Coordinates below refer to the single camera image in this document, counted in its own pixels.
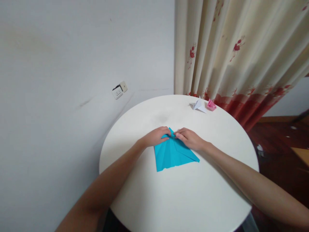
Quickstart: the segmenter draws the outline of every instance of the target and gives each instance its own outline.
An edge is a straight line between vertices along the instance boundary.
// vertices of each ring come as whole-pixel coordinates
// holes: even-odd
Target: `wall stain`
[[[5,44],[5,49],[11,49],[26,55],[44,54],[49,55],[53,48],[49,38],[41,31],[34,28],[19,28],[10,24],[1,25],[0,41]]]
[[[120,112],[117,114],[117,116],[115,117],[115,119],[110,123],[108,129],[102,134],[102,136],[96,141],[96,143],[91,147],[91,152],[93,150],[95,150],[95,148],[99,145],[101,148],[103,146],[104,140],[106,138],[106,136],[108,135],[110,129],[112,129],[113,125],[115,124],[115,122],[117,122],[117,120],[120,118],[121,114],[123,113],[123,111],[125,110],[127,104],[131,101],[132,97],[134,96],[135,92],[133,92],[133,94],[131,95],[131,97],[129,98],[129,100],[126,102],[126,104],[124,104],[124,106],[121,108]]]
[[[94,96],[92,98],[88,99],[87,101],[84,101],[81,104],[79,104],[77,109],[81,109],[83,106],[87,105],[93,98],[94,98]]]

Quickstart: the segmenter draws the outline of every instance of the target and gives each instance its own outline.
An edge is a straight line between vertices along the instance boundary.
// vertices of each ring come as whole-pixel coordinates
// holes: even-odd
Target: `floral curtain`
[[[308,10],[308,0],[177,1],[175,94],[212,99],[250,130],[309,72]]]

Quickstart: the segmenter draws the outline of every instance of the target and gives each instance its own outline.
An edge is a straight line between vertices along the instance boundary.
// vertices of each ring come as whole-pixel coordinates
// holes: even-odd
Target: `wall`
[[[115,120],[173,94],[174,1],[2,1],[0,31],[0,231],[54,231]]]
[[[309,109],[309,77],[301,79],[263,117],[295,116]]]

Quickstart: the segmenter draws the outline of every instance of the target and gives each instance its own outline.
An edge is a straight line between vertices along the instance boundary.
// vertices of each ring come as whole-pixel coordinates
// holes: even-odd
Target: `wooden floor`
[[[302,122],[257,123],[248,135],[255,148],[260,144],[265,151],[265,158],[258,157],[260,173],[309,208],[309,167],[291,149],[309,149],[309,126]],[[256,207],[252,214],[261,232],[283,231]]]

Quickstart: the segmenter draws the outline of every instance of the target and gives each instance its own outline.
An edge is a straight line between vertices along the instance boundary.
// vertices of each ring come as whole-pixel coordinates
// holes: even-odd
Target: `white round table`
[[[197,98],[167,95],[127,111],[108,133],[100,173],[151,130],[167,126],[195,131],[223,152],[259,171],[253,145],[241,125],[217,106],[206,114],[189,105]],[[111,205],[132,232],[224,231],[237,229],[251,203],[210,158],[193,151],[200,162],[156,171],[155,152],[147,148]]]

